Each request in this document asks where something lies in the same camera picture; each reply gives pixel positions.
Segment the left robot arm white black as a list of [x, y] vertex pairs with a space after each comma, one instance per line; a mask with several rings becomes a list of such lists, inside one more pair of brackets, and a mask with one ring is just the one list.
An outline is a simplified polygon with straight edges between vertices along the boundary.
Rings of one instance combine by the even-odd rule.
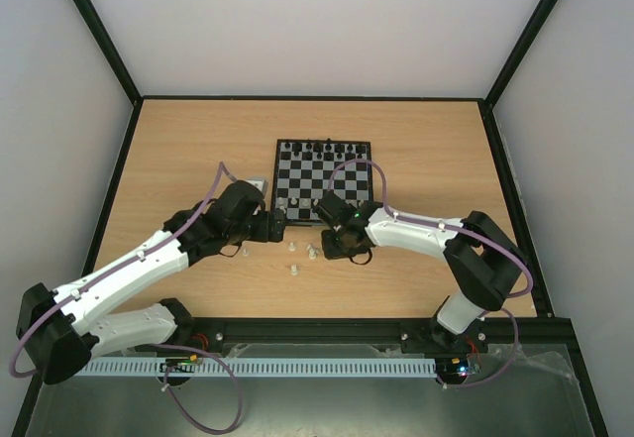
[[218, 197], [180, 210], [128, 254], [53, 290], [22, 297], [17, 336], [46, 384], [64, 382], [92, 359], [141, 345], [185, 345], [195, 320], [176, 298], [141, 310], [117, 307], [151, 284], [246, 241], [278, 243], [285, 216], [264, 204], [266, 182], [236, 180]]

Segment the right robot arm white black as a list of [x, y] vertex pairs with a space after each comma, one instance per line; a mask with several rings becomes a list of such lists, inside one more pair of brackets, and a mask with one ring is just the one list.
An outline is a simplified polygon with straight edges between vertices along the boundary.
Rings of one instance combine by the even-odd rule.
[[445, 262], [458, 285], [432, 317], [429, 339], [443, 350], [456, 348], [488, 312], [502, 309], [519, 277], [532, 276], [525, 256], [486, 214], [442, 219], [398, 211], [376, 201], [355, 206], [328, 191], [313, 206], [327, 226], [322, 249], [328, 260], [372, 256], [374, 248], [398, 248]]

